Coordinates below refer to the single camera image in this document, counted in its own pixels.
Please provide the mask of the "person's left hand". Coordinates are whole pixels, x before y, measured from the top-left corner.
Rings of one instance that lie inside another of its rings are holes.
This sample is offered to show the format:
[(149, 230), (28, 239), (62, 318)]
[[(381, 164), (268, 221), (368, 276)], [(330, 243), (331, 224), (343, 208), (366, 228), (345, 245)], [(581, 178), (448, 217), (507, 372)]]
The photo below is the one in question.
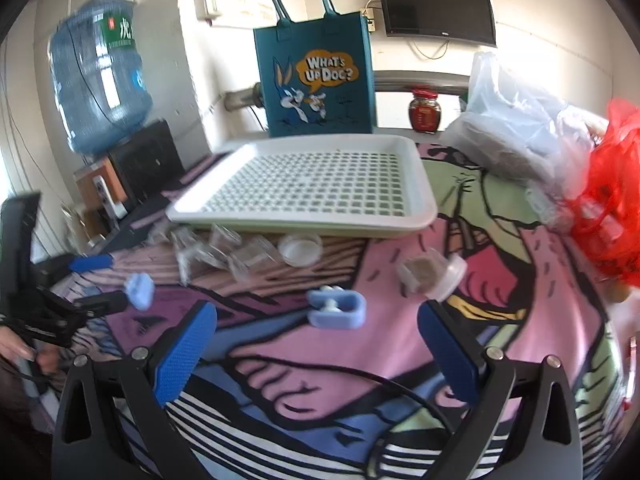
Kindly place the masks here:
[(43, 374), (53, 375), (58, 371), (60, 352), (53, 344), (45, 344), (39, 350), (32, 350), (28, 344), (8, 326), (0, 327), (1, 355), (12, 362), (17, 358), (37, 362)]

